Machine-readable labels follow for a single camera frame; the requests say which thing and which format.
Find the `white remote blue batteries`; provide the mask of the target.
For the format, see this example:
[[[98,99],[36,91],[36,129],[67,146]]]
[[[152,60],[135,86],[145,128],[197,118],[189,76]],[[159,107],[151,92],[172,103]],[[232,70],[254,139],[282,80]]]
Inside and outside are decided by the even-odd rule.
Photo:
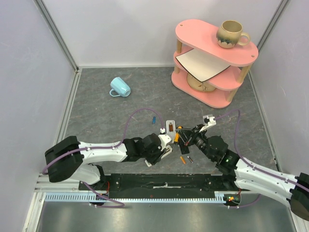
[[[166,121],[166,129],[168,133],[174,133],[176,130],[175,121],[174,120],[167,120]]]

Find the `white remote orange batteries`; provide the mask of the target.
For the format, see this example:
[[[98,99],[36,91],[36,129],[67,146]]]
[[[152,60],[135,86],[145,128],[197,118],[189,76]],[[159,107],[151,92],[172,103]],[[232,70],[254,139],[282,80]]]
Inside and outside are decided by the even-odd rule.
[[[172,153],[172,147],[168,145],[164,148],[164,150],[162,151],[162,154],[157,159],[155,159],[153,162],[149,162],[148,160],[145,160],[145,163],[148,167],[151,167],[171,153]]]

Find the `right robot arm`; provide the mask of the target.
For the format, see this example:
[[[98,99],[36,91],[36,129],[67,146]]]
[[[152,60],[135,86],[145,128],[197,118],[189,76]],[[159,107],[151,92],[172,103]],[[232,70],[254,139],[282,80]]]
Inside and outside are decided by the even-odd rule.
[[[254,191],[289,207],[302,218],[309,219],[309,176],[306,173],[285,174],[258,165],[228,148],[221,136],[207,137],[202,125],[177,129],[185,146],[195,145],[224,174],[222,187]]]

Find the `light blue mug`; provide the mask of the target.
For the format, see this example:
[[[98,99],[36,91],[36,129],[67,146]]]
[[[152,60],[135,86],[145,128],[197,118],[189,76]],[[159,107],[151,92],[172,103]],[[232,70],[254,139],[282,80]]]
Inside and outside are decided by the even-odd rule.
[[[112,97],[128,97],[131,93],[130,87],[120,78],[115,77],[110,83],[111,90],[109,94]]]

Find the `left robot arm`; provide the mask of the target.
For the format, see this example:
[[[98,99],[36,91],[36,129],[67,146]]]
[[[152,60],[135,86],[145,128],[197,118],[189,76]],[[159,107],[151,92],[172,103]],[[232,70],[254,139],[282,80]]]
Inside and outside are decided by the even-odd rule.
[[[101,190],[106,185],[106,178],[99,162],[144,159],[151,167],[172,152],[170,143],[171,137],[166,133],[109,144],[79,142],[76,136],[69,136],[45,152],[46,166],[42,173],[48,175],[52,183],[74,179]]]

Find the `orange handled screwdriver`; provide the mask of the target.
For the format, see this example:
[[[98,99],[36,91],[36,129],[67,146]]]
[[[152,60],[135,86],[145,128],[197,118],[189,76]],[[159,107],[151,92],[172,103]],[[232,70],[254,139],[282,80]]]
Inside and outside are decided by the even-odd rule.
[[[176,135],[175,135],[175,139],[174,139],[174,144],[177,144],[179,142],[179,138],[180,138],[180,134],[178,132],[176,132]]]

